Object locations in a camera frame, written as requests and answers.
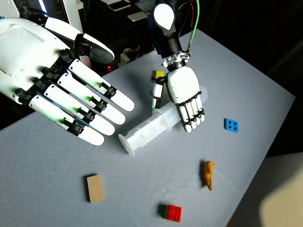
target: dark background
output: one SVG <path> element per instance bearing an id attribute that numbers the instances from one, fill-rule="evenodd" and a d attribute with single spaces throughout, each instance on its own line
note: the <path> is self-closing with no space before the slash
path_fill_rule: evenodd
<path id="1" fill-rule="evenodd" d="M 25 1 L 16 0 L 16 4 L 20 5 L 18 2 L 24 4 Z M 153 2 L 155 1 L 143 0 L 140 4 L 153 5 Z M 180 19 L 177 21 L 177 28 L 181 27 L 190 5 L 187 0 L 181 3 L 186 2 L 178 12 Z M 136 48 L 138 43 L 142 47 L 142 54 L 152 50 L 151 34 L 146 22 L 141 22 L 140 26 L 128 26 L 119 23 L 116 16 L 116 22 L 113 22 L 110 13 L 107 14 L 106 9 L 100 6 L 99 0 L 91 0 L 90 4 L 89 9 L 79 11 L 84 32 L 107 44 L 118 56 L 126 46 Z M 58 13 L 54 10 L 53 8 L 54 13 L 51 16 L 64 20 L 64 10 L 56 9 Z M 190 22 L 191 12 L 181 35 L 190 32 Z M 200 0 L 198 28 L 297 97 L 267 155 L 301 151 L 303 1 Z M 0 107 L 0 129 L 31 113 L 27 106 L 20 107 L 1 94 Z"/>

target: wooden block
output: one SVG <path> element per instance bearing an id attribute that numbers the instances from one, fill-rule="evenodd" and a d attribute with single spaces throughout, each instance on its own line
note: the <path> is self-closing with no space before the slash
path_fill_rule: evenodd
<path id="1" fill-rule="evenodd" d="M 87 178 L 89 187 L 90 202 L 98 202 L 104 199 L 100 175 L 94 175 Z"/>

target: smartphone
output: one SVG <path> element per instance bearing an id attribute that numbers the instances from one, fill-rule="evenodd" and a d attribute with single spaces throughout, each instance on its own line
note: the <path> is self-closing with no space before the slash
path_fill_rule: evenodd
<path id="1" fill-rule="evenodd" d="M 113 4 L 109 4 L 107 5 L 111 10 L 113 11 L 118 11 L 118 10 L 121 10 L 121 9 L 125 9 L 127 7 L 130 7 L 131 4 L 129 4 L 128 2 L 126 1 L 119 1 L 119 2 L 115 2 Z"/>
<path id="2" fill-rule="evenodd" d="M 147 14 L 144 13 L 143 11 L 138 12 L 138 13 L 134 13 L 131 15 L 128 15 L 127 18 L 130 19 L 133 22 L 139 21 L 139 20 L 143 20 L 145 18 L 147 18 Z"/>

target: white light strip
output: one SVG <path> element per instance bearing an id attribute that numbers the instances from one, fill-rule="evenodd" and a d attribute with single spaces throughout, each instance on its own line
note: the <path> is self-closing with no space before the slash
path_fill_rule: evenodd
<path id="1" fill-rule="evenodd" d="M 39 4 L 40 4 L 40 7 L 41 7 L 42 11 L 44 11 L 45 13 L 47 13 L 45 5 L 43 3 L 43 0 L 39 0 Z"/>

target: gray table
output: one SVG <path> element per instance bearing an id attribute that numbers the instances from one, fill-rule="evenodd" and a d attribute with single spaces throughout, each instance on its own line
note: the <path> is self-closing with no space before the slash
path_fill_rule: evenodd
<path id="1" fill-rule="evenodd" d="M 184 47 L 188 40 L 181 38 Z M 224 227 L 295 97 L 200 31 L 192 54 L 188 65 L 208 91 L 205 122 L 190 134 L 179 123 L 134 157 L 117 134 L 151 115 L 150 77 L 163 69 L 156 52 L 105 76 L 136 107 L 102 146 L 38 113 L 0 131 L 0 226 Z M 224 118 L 237 120 L 239 133 L 226 131 Z M 212 192 L 201 186 L 203 160 L 215 162 Z M 101 174 L 102 202 L 87 202 L 90 174 Z M 162 204 L 182 207 L 180 224 L 159 215 Z"/>

